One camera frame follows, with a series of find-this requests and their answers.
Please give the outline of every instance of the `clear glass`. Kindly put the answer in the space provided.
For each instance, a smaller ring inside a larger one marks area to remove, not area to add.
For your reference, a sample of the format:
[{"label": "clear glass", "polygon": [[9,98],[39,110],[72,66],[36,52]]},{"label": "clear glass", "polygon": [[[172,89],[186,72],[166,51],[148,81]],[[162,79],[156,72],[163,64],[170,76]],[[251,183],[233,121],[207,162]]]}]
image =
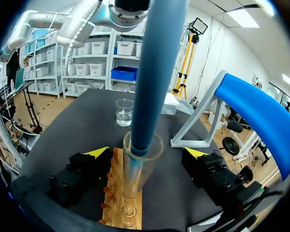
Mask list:
[{"label": "clear glass", "polygon": [[145,156],[131,153],[131,132],[124,138],[124,191],[123,196],[133,199],[141,191],[164,150],[161,138],[154,134]]},{"label": "clear glass", "polygon": [[132,122],[133,101],[129,99],[116,100],[116,122],[121,127],[128,127]]}]

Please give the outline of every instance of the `white wall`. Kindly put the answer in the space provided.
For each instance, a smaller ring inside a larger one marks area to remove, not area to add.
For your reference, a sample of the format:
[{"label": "white wall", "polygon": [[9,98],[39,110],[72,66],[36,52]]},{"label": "white wall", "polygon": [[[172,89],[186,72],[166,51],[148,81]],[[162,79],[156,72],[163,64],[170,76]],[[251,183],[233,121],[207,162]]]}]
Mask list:
[{"label": "white wall", "polygon": [[[211,20],[212,17],[198,9],[189,7],[186,22],[193,21],[196,17],[200,18],[208,25],[204,35],[200,35],[200,42],[196,45],[196,50],[187,80],[188,100],[194,97],[197,89],[196,84],[200,78],[210,42]],[[198,100],[200,101],[214,78],[221,70],[237,76],[251,83],[255,74],[263,82],[263,90],[267,89],[269,76],[261,62],[247,45],[237,37],[231,30],[213,20],[211,50],[203,72],[203,78],[199,90]]]}]

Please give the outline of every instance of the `blue storage bin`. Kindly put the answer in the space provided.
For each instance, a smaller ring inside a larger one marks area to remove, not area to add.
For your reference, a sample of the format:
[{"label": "blue storage bin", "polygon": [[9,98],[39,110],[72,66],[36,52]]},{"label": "blue storage bin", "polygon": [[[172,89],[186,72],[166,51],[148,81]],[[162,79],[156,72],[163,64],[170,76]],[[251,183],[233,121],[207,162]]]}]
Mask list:
[{"label": "blue storage bin", "polygon": [[45,39],[48,29],[36,29],[31,33],[31,40]]},{"label": "blue storage bin", "polygon": [[[35,45],[35,41],[32,41],[30,43],[30,51],[33,52],[34,51],[34,45]],[[37,41],[37,47],[36,49],[39,49],[40,47],[45,45],[45,39],[40,39]]]},{"label": "blue storage bin", "polygon": [[125,80],[125,81],[135,81],[137,68],[118,66],[111,70],[111,79]]},{"label": "blue storage bin", "polygon": [[25,56],[30,53],[30,44],[24,46],[24,54]]}]

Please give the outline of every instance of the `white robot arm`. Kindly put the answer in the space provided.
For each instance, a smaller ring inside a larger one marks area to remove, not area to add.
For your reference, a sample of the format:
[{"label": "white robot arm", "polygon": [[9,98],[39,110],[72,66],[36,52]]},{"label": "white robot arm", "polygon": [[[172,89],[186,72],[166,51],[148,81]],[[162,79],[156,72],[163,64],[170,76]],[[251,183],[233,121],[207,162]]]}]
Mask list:
[{"label": "white robot arm", "polygon": [[102,0],[82,0],[70,14],[28,10],[21,15],[9,41],[1,49],[0,61],[7,61],[18,47],[26,43],[30,27],[60,29],[57,41],[65,46],[69,46],[78,33],[73,47],[79,48],[95,25],[127,32],[147,17],[148,8],[149,0],[109,0],[108,5]]}]

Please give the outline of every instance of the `black table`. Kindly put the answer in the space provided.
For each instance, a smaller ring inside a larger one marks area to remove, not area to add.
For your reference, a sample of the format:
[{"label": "black table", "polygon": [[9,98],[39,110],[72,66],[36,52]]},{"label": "black table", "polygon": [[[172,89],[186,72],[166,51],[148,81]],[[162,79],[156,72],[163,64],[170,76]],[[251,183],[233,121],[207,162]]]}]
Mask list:
[{"label": "black table", "polygon": [[[48,181],[48,176],[61,171],[69,163],[69,156],[76,152],[88,152],[105,146],[111,149],[123,147],[123,137],[131,127],[116,124],[115,100],[121,98],[133,100],[134,94],[99,89],[89,89],[83,93],[41,135],[25,160],[20,176],[36,175]],[[187,225],[221,210],[202,188],[198,189],[193,184],[181,164],[182,149],[170,147],[170,139],[188,118],[189,115],[180,111],[174,116],[161,115],[159,118],[156,133],[161,136],[165,148],[143,188],[144,230],[170,228],[185,231]],[[205,139],[207,134],[205,126],[198,120],[184,139]],[[210,153],[218,147],[212,142],[209,148],[199,150]],[[100,202],[95,202],[94,194],[87,193],[72,211],[96,220],[88,214],[94,211],[94,206],[99,208]]]}]

